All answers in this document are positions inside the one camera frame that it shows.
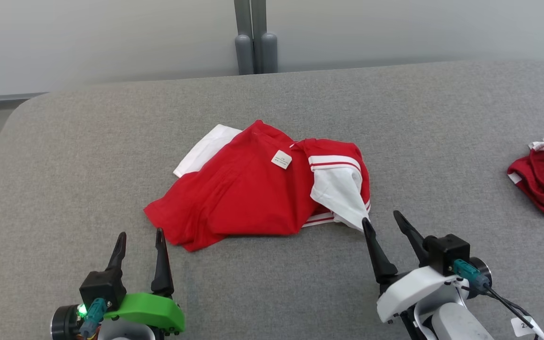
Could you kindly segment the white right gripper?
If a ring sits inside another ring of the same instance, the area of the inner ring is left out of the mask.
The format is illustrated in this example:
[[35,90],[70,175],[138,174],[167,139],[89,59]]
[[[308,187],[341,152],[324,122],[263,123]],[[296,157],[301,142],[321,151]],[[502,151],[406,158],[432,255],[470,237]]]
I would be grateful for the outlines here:
[[441,288],[452,288],[453,292],[451,294],[455,303],[461,304],[461,297],[457,289],[454,286],[445,284],[445,282],[452,283],[456,280],[456,275],[444,276],[428,266],[429,252],[425,249],[423,236],[400,211],[393,211],[393,216],[402,234],[408,238],[419,260],[419,265],[427,266],[414,269],[397,279],[399,272],[377,242],[376,232],[370,220],[368,218],[362,219],[361,224],[376,282],[380,285],[389,285],[381,293],[376,303],[376,311],[380,320],[383,323],[388,322],[395,318],[395,314],[406,311],[410,306],[419,303],[419,301],[436,293]]

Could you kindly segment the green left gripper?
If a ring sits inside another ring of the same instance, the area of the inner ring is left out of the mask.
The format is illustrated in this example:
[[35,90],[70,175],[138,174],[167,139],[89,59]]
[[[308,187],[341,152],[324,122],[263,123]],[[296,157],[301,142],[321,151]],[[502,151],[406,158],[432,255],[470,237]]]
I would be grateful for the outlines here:
[[[132,293],[125,295],[120,307],[106,312],[106,319],[125,319],[134,323],[164,330],[166,333],[183,333],[186,320],[178,304],[171,299],[174,293],[172,271],[164,231],[157,229],[155,241],[157,263],[154,279],[149,293]],[[121,232],[116,240],[106,271],[121,270],[122,261],[127,251],[127,233]]]

